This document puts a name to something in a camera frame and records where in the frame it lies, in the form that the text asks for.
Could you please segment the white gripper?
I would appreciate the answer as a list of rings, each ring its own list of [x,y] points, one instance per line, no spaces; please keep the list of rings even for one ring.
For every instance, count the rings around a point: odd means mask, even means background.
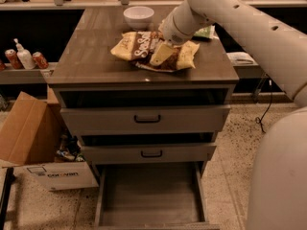
[[[182,45],[191,39],[194,33],[201,27],[201,17],[185,8],[175,8],[162,23],[161,32],[164,39],[174,45]],[[160,43],[150,60],[150,65],[159,66],[170,58],[175,52],[172,44]]]

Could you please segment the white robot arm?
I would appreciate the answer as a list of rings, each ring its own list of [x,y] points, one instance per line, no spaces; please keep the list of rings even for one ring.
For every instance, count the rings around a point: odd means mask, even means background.
[[[276,122],[260,143],[247,230],[307,230],[307,35],[242,0],[184,0],[160,30],[166,41],[179,45],[213,23],[299,106]]]

